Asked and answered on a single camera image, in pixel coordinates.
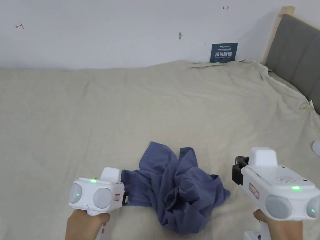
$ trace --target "blue cloth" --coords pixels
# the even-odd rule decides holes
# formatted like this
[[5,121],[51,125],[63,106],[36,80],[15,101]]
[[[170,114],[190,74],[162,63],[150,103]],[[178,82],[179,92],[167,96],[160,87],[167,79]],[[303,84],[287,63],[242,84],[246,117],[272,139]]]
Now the blue cloth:
[[153,207],[160,224],[178,234],[204,229],[212,209],[230,195],[218,175],[198,167],[192,148],[181,148],[177,159],[169,147],[151,142],[139,168],[122,171],[128,205]]

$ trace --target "bed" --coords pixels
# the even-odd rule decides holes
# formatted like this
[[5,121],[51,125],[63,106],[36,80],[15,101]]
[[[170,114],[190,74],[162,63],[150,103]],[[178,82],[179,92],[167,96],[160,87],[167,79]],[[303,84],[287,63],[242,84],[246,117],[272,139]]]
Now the bed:
[[[0,239],[64,239],[73,181],[106,166],[137,169],[150,141],[176,154],[193,147],[199,167],[218,174],[231,196],[195,235],[164,229],[151,208],[126,206],[111,213],[101,239],[235,240],[258,230],[255,206],[231,180],[235,156],[253,146],[274,149],[280,164],[320,187],[311,150],[320,140],[320,31],[293,10],[282,8],[265,66],[0,69]],[[320,238],[319,224],[304,223],[305,239]]]

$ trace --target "speaker grille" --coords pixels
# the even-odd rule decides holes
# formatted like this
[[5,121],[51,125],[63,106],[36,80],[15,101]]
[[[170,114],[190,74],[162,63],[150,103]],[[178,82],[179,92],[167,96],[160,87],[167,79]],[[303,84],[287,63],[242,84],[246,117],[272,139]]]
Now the speaker grille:
[[289,176],[275,177],[275,179],[277,179],[279,182],[282,182],[282,183],[297,183],[295,179]]

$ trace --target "white handheld controller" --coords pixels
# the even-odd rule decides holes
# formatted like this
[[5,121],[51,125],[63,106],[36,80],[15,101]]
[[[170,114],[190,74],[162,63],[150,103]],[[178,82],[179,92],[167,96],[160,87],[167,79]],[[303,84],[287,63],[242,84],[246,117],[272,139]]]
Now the white handheld controller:
[[[278,166],[276,152],[252,148],[250,157],[239,156],[232,169],[232,180],[268,217],[278,221],[312,220],[319,216],[320,190],[285,166]],[[245,240],[270,240],[266,223],[260,233],[245,232]]]
[[[104,168],[100,179],[79,178],[74,181],[69,195],[69,205],[76,209],[86,210],[90,216],[110,212],[123,205],[124,185],[121,170]],[[101,226],[96,240],[100,240]]]

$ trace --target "wooden bed frame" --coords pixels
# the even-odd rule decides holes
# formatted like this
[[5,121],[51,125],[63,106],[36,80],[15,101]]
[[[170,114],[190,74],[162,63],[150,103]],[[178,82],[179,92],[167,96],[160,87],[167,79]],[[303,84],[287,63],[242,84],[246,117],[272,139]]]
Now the wooden bed frame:
[[296,8],[293,7],[293,6],[283,6],[283,7],[281,8],[281,11],[280,11],[280,13],[279,13],[279,15],[278,15],[278,17],[277,17],[277,19],[276,19],[276,21],[275,21],[274,26],[273,26],[273,29],[272,29],[272,32],[271,32],[271,36],[270,36],[270,40],[269,40],[269,43],[268,43],[266,52],[265,52],[264,57],[263,57],[262,62],[261,62],[262,65],[265,65],[265,64],[266,64],[266,60],[267,60],[267,57],[268,57],[268,55],[269,55],[269,51],[270,51],[271,44],[272,44],[272,42],[273,42],[273,39],[275,38],[275,35],[276,35],[276,32],[277,32],[279,23],[280,23],[280,21],[281,21],[281,19],[282,19],[282,16],[283,16],[284,14],[291,15],[291,16],[299,19],[300,21],[305,22],[306,24],[308,24],[308,25],[310,25],[310,26],[313,26],[314,28],[317,28],[317,29],[320,30],[320,27],[317,27],[317,26],[309,23],[308,21],[305,21],[304,19],[301,19],[300,17],[294,15],[294,10],[295,10],[295,9],[296,9]]

